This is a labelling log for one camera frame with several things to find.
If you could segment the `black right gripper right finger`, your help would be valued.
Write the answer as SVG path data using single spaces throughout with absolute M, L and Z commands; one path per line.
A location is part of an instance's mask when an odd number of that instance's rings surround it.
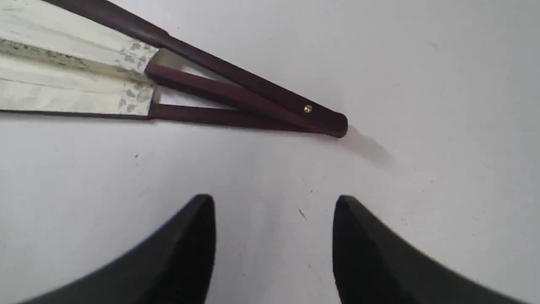
M 519 303 L 423 254 L 349 195 L 335 205 L 332 273 L 342 304 Z

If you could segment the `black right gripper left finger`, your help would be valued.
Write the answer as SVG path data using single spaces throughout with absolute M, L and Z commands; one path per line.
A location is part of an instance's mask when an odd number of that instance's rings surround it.
M 204 304 L 216 257 L 211 195 L 195 195 L 143 242 L 27 304 Z

